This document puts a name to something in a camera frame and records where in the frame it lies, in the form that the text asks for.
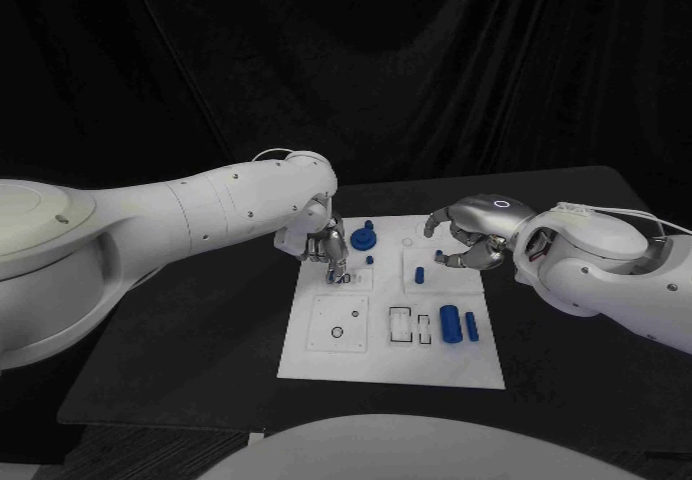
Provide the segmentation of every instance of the black tabletop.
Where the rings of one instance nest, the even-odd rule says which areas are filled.
[[[424,215],[478,193],[537,211],[558,201],[646,210],[607,167],[348,186],[335,208],[345,217]],[[603,315],[555,310],[515,282],[511,261],[482,272],[506,390],[279,379],[299,268],[271,235],[166,266],[120,303],[60,421],[276,432],[398,413],[573,448],[692,452],[692,356]]]

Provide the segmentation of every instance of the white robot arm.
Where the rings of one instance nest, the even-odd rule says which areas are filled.
[[[596,210],[669,224],[645,212],[568,203],[537,215],[512,198],[470,196],[429,218],[429,238],[450,221],[453,236],[470,247],[463,254],[437,255],[436,261],[486,270],[501,265],[509,250],[517,281],[557,309],[581,317],[603,313],[639,335],[692,354],[692,236],[648,239]]]
[[[110,190],[0,180],[0,370],[72,345],[166,264],[267,233],[341,281],[336,188],[307,151]]]

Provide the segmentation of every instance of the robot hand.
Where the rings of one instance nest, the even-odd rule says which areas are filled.
[[[502,195],[465,197],[430,215],[424,235],[431,238],[440,223],[452,222],[452,236],[472,248],[455,255],[439,251],[436,262],[452,268],[475,270],[498,267],[505,259],[505,250],[514,248],[521,226],[535,215],[527,205]]]
[[[344,234],[344,220],[333,211],[333,218],[325,229],[307,236],[306,252],[297,258],[300,261],[328,263],[328,283],[339,283],[346,274],[346,257],[349,248]]]

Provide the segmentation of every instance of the black curtain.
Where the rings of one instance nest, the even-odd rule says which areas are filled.
[[[113,188],[270,147],[342,184],[600,164],[691,226],[687,0],[22,0],[0,21],[0,178]]]

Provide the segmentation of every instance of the white cable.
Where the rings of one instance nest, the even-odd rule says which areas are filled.
[[[574,203],[570,204],[570,205],[576,205],[579,207],[584,207],[584,208],[589,208],[591,210],[602,210],[604,212],[620,213],[623,215],[630,215],[633,217],[645,218],[648,220],[655,221],[659,224],[659,226],[661,226],[661,224],[668,225],[669,227],[674,227],[678,230],[681,230],[682,232],[685,232],[688,235],[692,235],[692,230],[688,230],[687,228],[682,228],[675,223],[666,222],[666,220],[662,220],[659,217],[656,217],[656,215],[653,215],[653,213],[643,212],[642,210],[629,210],[626,208],[593,207],[591,205],[583,205],[583,204],[574,204]]]
[[[277,151],[293,153],[293,150],[289,150],[287,148],[270,148],[269,150],[266,150],[264,152],[256,155],[256,158],[251,160],[251,162],[254,162],[266,153],[277,152]]]

